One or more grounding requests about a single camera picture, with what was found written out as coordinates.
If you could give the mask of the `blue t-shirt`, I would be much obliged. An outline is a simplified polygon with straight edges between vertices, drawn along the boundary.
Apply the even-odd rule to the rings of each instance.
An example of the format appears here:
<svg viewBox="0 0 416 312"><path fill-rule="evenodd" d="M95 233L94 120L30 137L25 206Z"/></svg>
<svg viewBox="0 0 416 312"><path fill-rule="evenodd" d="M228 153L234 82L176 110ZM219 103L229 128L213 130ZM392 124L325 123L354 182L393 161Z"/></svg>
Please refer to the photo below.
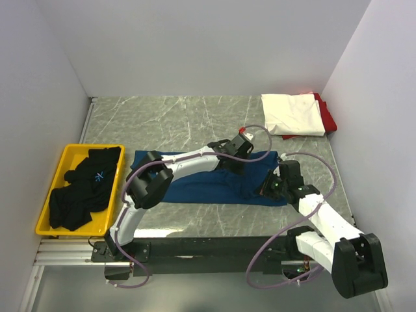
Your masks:
<svg viewBox="0 0 416 312"><path fill-rule="evenodd" d="M135 153L132 170L150 151ZM171 183L162 202L171 203L218 203L264 206L284 206L285 200L274 201L254 194L268 170L275 170L278 164L276 151L253 153L243 160L244 173L233 174L227 170L200 172L183 177Z"/></svg>

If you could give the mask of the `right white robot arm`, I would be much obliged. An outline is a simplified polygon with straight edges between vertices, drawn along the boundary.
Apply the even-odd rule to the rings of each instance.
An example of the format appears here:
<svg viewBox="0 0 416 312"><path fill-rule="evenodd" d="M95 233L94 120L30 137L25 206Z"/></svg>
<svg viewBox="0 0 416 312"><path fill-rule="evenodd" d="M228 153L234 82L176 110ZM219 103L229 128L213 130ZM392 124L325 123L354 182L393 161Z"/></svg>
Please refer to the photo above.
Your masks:
<svg viewBox="0 0 416 312"><path fill-rule="evenodd" d="M388 286L379 238L348 223L315 186L306 185L298 161L282 161L276 171L268 171L259 193L271 200L286 200L312 223L311 227L288 229L283 246L270 254L280 259L314 260L331 274L343 298Z"/></svg>

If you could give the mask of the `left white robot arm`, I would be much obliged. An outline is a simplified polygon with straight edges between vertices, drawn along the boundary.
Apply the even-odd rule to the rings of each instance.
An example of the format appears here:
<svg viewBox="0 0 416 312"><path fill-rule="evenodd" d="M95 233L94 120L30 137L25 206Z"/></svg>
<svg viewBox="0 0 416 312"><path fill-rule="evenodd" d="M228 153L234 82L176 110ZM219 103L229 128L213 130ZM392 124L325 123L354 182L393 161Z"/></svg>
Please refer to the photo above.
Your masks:
<svg viewBox="0 0 416 312"><path fill-rule="evenodd" d="M219 169L243 173L243 160L249 158L254 148L253 137L243 131L232 140L211 142L192 152L176 155L148 152L127 177L122 210L105 235L108 255L115 261L128 257L129 244L144 213L162 202L174 181Z"/></svg>

